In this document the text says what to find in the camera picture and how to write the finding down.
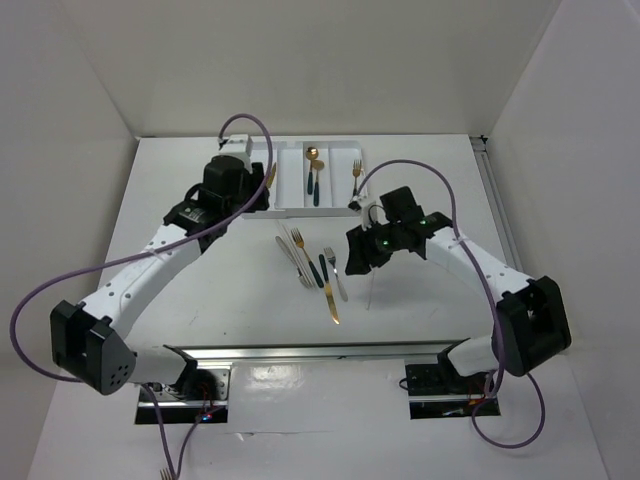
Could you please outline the silver fork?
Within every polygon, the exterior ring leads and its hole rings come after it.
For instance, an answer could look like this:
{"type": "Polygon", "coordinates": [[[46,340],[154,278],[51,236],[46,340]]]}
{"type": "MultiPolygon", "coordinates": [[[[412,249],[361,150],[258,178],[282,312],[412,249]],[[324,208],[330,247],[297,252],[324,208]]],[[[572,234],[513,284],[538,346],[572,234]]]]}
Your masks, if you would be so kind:
{"type": "Polygon", "coordinates": [[[277,245],[279,246],[280,250],[284,253],[284,255],[287,257],[287,259],[294,265],[294,267],[296,268],[297,271],[297,276],[298,276],[298,280],[300,281],[300,283],[307,289],[310,289],[312,287],[312,284],[310,283],[310,281],[304,276],[301,268],[298,266],[298,263],[296,262],[291,250],[288,248],[288,246],[286,245],[285,241],[280,237],[280,236],[276,236],[275,237],[275,241],[277,243],[277,245]]]}
{"type": "Polygon", "coordinates": [[[324,248],[324,254],[325,254],[325,257],[326,257],[327,261],[329,262],[329,264],[332,267],[332,270],[333,270],[333,273],[334,273],[334,277],[335,277],[336,282],[337,282],[339,295],[340,295],[341,299],[344,302],[347,302],[349,300],[349,297],[348,297],[347,291],[346,291],[346,289],[344,287],[344,284],[343,284],[343,282],[342,282],[342,280],[340,278],[340,275],[339,275],[335,252],[333,251],[333,249],[331,247],[325,247],[324,248]]]}

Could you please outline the gold knife green handle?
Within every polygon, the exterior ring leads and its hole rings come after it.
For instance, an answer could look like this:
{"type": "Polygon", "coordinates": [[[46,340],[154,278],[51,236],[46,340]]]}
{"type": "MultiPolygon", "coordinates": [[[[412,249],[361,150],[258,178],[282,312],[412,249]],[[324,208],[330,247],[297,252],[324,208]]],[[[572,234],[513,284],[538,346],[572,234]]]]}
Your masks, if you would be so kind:
{"type": "Polygon", "coordinates": [[[327,262],[326,262],[325,256],[323,254],[319,255],[319,262],[320,262],[322,275],[323,275],[323,281],[324,281],[323,289],[324,289],[324,293],[325,293],[326,300],[327,300],[327,303],[328,303],[328,308],[329,308],[329,311],[330,311],[330,315],[331,315],[331,318],[332,318],[333,322],[336,325],[339,325],[340,324],[340,319],[339,319],[339,315],[338,315],[337,306],[336,306],[336,303],[335,303],[333,291],[332,291],[332,288],[331,288],[331,285],[330,285],[330,281],[329,281],[327,262]]]}
{"type": "Polygon", "coordinates": [[[274,162],[267,178],[266,188],[270,189],[275,181],[277,172],[277,162],[274,162]]]}

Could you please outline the gold fork green handle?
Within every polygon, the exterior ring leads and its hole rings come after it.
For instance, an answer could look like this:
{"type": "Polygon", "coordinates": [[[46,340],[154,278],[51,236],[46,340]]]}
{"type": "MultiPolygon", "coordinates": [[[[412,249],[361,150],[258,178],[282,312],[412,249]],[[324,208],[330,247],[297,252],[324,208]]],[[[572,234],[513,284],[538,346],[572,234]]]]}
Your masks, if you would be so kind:
{"type": "Polygon", "coordinates": [[[359,177],[362,173],[362,160],[356,159],[353,162],[352,166],[352,176],[353,176],[353,188],[352,188],[352,196],[355,197],[358,194],[359,190],[359,177]]]}
{"type": "Polygon", "coordinates": [[[316,268],[314,262],[312,261],[310,255],[308,254],[308,252],[307,252],[307,250],[305,248],[304,239],[303,239],[303,237],[301,235],[301,232],[299,231],[298,228],[292,228],[291,229],[291,237],[292,237],[292,240],[294,241],[294,244],[296,245],[296,247],[299,248],[302,251],[302,253],[303,253],[303,255],[304,255],[304,257],[305,257],[305,259],[307,261],[307,264],[308,264],[308,266],[309,266],[309,268],[311,270],[312,276],[313,276],[317,286],[320,289],[323,289],[324,288],[323,278],[321,277],[318,269],[316,268]]]}

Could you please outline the gold spoon green handle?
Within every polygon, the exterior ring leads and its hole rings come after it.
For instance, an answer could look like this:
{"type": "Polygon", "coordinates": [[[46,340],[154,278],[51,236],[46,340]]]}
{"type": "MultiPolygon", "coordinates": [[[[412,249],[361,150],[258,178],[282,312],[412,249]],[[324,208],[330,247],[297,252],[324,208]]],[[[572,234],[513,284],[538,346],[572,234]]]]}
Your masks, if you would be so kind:
{"type": "Polygon", "coordinates": [[[316,147],[309,146],[305,151],[305,158],[309,161],[309,170],[307,175],[306,192],[308,195],[312,195],[314,191],[314,162],[318,159],[319,152],[316,147]]]}
{"type": "Polygon", "coordinates": [[[314,162],[314,172],[313,172],[313,180],[314,180],[314,191],[313,191],[313,205],[315,207],[319,206],[319,198],[320,198],[320,187],[319,187],[319,172],[324,168],[324,162],[321,160],[316,160],[314,162]]]}

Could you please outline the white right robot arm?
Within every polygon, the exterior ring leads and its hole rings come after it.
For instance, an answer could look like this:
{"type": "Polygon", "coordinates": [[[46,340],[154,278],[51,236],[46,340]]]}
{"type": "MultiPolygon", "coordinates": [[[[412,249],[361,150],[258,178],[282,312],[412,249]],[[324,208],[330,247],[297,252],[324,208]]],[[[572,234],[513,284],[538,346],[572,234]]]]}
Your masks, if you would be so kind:
{"type": "Polygon", "coordinates": [[[438,265],[484,296],[494,318],[490,334],[452,344],[438,355],[436,379],[448,392],[460,391],[471,376],[504,370],[523,377],[568,349],[572,336],[559,285],[534,279],[477,246],[441,212],[427,214],[408,187],[379,203],[353,199],[361,217],[346,234],[348,276],[366,275],[408,251],[438,265]]]}

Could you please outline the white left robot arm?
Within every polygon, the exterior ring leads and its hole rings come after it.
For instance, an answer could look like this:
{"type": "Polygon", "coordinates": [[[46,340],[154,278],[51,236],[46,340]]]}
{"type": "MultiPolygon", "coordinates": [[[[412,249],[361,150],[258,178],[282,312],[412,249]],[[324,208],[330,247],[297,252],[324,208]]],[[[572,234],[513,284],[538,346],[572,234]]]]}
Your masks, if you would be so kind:
{"type": "Polygon", "coordinates": [[[129,263],[107,284],[73,305],[62,301],[50,314],[54,363],[102,395],[126,383],[161,383],[176,399],[197,387],[197,362],[182,350],[134,351],[125,342],[155,297],[218,238],[231,219],[269,206],[262,164],[217,155],[202,182],[164,217],[143,258],[129,263]]]}

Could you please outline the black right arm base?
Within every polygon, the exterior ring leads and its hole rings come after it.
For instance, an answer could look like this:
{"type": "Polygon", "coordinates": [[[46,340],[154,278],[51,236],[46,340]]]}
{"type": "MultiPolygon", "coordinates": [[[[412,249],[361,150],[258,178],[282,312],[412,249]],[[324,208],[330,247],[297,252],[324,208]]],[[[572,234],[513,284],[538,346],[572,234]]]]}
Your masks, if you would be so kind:
{"type": "Polygon", "coordinates": [[[462,377],[438,364],[407,364],[405,376],[398,385],[414,397],[483,397],[485,394],[482,373],[462,377]]]}

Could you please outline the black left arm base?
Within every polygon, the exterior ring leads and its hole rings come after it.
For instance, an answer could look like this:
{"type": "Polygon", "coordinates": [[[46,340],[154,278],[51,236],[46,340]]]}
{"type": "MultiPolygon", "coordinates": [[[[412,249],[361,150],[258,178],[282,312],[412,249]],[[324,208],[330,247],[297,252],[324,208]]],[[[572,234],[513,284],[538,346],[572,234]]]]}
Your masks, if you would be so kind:
{"type": "Polygon", "coordinates": [[[148,386],[160,401],[195,402],[213,405],[228,399],[228,369],[204,369],[189,360],[174,383],[151,382],[148,386]]]}

